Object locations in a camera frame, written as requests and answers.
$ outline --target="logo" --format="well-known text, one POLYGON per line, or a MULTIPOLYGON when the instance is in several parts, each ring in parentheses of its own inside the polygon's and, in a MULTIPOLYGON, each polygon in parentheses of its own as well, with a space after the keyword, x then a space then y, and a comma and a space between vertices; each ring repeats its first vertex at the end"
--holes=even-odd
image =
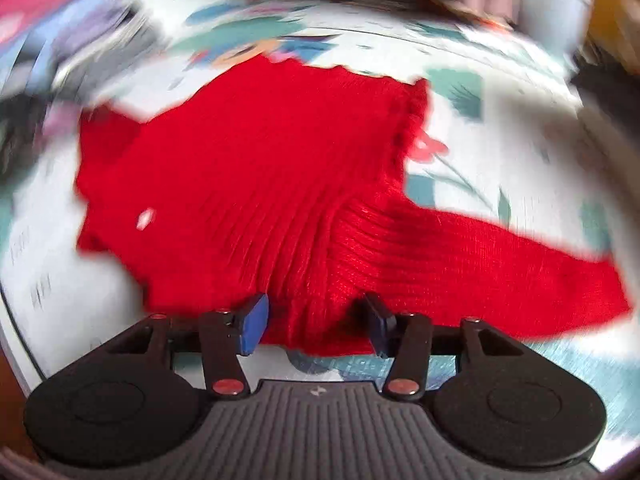
POLYGON ((138 217, 138 224, 136 225, 136 229, 138 231, 143 231, 145 227, 148 226, 154 219, 154 216, 156 216, 156 212, 153 209, 151 209, 150 207, 145 209, 142 213, 140 213, 140 216, 138 217))
POLYGON ((316 397, 323 396, 326 392, 327 389, 323 388, 322 386, 316 386, 315 388, 309 390, 309 393, 316 397))

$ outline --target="round black pad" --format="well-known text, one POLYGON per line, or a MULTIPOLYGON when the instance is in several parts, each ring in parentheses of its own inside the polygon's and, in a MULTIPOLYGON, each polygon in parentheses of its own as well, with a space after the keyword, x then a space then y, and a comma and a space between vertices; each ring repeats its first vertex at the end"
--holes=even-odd
POLYGON ((43 382, 27 399, 24 425, 60 462, 113 467, 180 444, 198 410, 197 392, 183 378, 140 356, 112 355, 43 382))
POLYGON ((463 449, 514 468, 589 456, 606 423, 598 394, 542 358, 492 358, 460 372, 436 393, 433 413, 463 449))

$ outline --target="floral tablecloth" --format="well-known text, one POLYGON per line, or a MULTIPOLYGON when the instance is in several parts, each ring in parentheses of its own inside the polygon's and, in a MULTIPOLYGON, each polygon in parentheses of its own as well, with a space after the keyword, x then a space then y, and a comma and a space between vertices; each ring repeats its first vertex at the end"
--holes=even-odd
MULTIPOLYGON (((433 110, 428 135, 406 162, 408 197, 584 256, 612 250, 628 297, 638 306, 638 215, 577 121, 580 100, 564 82, 564 66, 532 43, 320 0, 250 7, 243 0, 136 1, 173 43, 108 83, 97 102, 108 100, 148 120, 257 54, 274 62, 295 57, 319 67, 341 64, 372 77, 427 77, 433 110)), ((116 261, 75 251, 84 215, 72 191, 77 166, 76 138, 60 139, 14 196, 0 267, 11 317, 2 314, 0 324, 5 335, 14 330, 10 335, 28 350, 37 374, 27 388, 143 315, 140 292, 116 261)), ((640 444, 636 314, 596 332, 531 344, 604 399, 608 423, 593 459, 597 467, 640 444)), ((179 354, 175 362, 179 373, 203 383, 197 356, 179 354)), ((259 378, 380 381, 390 362, 371 356, 311 358, 262 347, 242 358, 242 366, 255 385, 259 378)), ((432 358, 429 387, 453 373, 452 358, 432 358)))

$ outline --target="blue gripper pad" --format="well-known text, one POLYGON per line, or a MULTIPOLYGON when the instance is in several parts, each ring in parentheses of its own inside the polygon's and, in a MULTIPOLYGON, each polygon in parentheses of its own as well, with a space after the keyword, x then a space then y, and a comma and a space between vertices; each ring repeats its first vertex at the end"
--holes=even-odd
POLYGON ((258 346, 269 319, 269 298, 266 294, 256 296, 254 307, 241 320, 239 354, 251 355, 258 346))

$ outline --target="ribbed grip surface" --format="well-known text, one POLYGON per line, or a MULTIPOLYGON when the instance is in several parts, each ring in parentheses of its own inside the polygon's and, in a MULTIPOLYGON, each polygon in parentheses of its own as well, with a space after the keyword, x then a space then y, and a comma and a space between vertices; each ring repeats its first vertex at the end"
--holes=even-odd
POLYGON ((218 402, 167 455, 114 470, 49 463, 87 480, 588 480, 587 463, 512 472, 444 440, 424 410, 386 400, 373 383, 263 381, 245 400, 218 402))

